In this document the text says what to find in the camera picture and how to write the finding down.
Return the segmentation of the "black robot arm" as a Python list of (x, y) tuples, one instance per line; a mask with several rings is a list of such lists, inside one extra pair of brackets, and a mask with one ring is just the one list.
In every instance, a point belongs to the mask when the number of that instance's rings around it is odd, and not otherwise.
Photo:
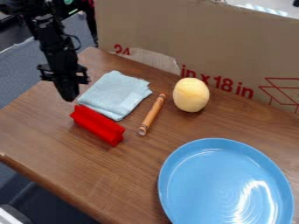
[(64, 32), (62, 17), (68, 10), (84, 10), (81, 0), (0, 0), (0, 11), (5, 15), (21, 16), (40, 49), (46, 64), (37, 66), (41, 80), (50, 81), (65, 102), (80, 94), (80, 84), (89, 83), (88, 69), (78, 64), (73, 45), (74, 35)]

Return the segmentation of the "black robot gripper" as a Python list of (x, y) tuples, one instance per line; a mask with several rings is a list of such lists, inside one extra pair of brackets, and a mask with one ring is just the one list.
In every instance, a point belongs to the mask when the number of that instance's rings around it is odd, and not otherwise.
[[(40, 44), (46, 63), (37, 66), (42, 81), (54, 81), (53, 85), (64, 101), (73, 101), (80, 94), (78, 84), (88, 84), (88, 69), (78, 64), (76, 48), (72, 43), (45, 45)], [(74, 81), (68, 86), (61, 81)]]

